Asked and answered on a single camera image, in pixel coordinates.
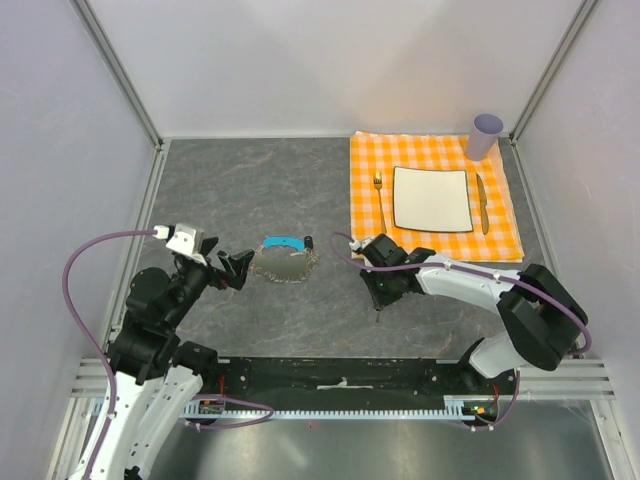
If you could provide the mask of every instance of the blue handle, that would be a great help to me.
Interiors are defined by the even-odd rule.
[[[262,242],[264,248],[269,247],[290,247],[295,248],[299,252],[304,250],[304,242],[299,238],[292,237],[267,237]]]

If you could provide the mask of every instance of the knife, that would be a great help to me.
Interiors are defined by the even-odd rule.
[[[482,233],[486,235],[489,233],[489,215],[487,215],[487,192],[484,190],[484,183],[480,174],[476,173],[476,180],[478,182],[478,192],[480,193],[480,215],[482,218]]]

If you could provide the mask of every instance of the orange checkered placemat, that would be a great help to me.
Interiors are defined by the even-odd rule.
[[[382,172],[382,206],[387,235],[407,252],[431,248],[455,260],[521,262],[524,256],[513,213],[502,156],[497,142],[482,162],[464,155],[466,136],[377,135],[357,132],[351,137],[351,235],[362,240],[380,233],[376,170]],[[393,219],[394,167],[425,170],[466,170],[473,231],[429,233],[396,228]],[[479,173],[487,195],[489,232],[482,233]]]

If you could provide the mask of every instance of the cup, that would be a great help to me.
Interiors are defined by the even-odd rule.
[[[487,155],[504,125],[495,115],[482,113],[473,119],[473,128],[469,134],[469,142],[464,154],[469,160],[480,162]]]

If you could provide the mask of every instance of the gold fork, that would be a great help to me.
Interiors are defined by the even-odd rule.
[[[382,213],[382,173],[378,170],[373,177],[373,188],[378,191],[378,200],[380,201],[380,223],[382,224],[382,233],[387,233],[387,226],[384,224],[384,213]]]

